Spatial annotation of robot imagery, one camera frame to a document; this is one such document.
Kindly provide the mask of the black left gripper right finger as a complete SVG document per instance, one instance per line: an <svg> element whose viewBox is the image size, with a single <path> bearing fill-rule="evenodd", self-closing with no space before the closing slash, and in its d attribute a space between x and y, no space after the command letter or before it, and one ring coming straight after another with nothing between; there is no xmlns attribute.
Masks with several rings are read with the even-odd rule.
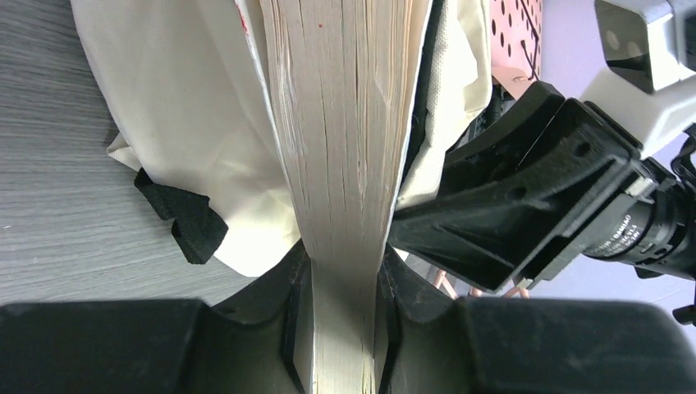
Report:
<svg viewBox="0 0 696 394"><path fill-rule="evenodd" d="M395 250L385 249L378 272L375 376L378 393L461 393L462 365L449 336L452 299L437 290Z"/></svg>

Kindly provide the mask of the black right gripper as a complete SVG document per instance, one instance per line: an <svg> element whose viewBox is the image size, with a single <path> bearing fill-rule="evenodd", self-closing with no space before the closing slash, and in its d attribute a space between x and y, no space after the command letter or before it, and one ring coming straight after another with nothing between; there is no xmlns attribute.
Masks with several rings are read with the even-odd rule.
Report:
<svg viewBox="0 0 696 394"><path fill-rule="evenodd" d="M437 196L397 211L388 243L486 292L550 280L605 240L658 174L597 105L538 81L446 156Z"/></svg>

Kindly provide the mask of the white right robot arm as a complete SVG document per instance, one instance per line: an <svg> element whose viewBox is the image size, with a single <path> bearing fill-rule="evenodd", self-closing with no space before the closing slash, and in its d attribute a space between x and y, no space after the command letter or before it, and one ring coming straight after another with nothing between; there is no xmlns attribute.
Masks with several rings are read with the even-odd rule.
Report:
<svg viewBox="0 0 696 394"><path fill-rule="evenodd" d="M482 291L579 255L695 277L695 4L597 1L605 68L580 98L536 81L450 152L389 243Z"/></svg>

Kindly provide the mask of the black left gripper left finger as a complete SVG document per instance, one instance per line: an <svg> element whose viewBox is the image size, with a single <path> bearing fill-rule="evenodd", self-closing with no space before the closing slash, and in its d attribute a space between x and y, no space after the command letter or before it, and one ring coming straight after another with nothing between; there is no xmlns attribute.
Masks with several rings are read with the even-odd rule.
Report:
<svg viewBox="0 0 696 394"><path fill-rule="evenodd" d="M276 266L213 306L229 322L213 341L223 392L309 391L309 265L297 241Z"/></svg>

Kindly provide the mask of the patterned book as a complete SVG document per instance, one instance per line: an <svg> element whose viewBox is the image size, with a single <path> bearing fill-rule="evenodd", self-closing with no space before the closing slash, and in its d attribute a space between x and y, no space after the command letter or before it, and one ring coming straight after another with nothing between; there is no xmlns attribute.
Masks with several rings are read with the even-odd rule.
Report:
<svg viewBox="0 0 696 394"><path fill-rule="evenodd" d="M374 393L378 271L430 1L241 1L308 262L293 364L308 393Z"/></svg>

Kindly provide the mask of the cream canvas backpack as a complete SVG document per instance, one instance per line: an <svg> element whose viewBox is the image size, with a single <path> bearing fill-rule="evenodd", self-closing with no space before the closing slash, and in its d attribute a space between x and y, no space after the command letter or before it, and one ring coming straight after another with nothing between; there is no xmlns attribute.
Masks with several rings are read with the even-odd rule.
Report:
<svg viewBox="0 0 696 394"><path fill-rule="evenodd" d="M300 239L241 1L74 1L77 32L118 128L108 149L186 259L266 273ZM445 1L430 1L395 208L434 196L428 87Z"/></svg>

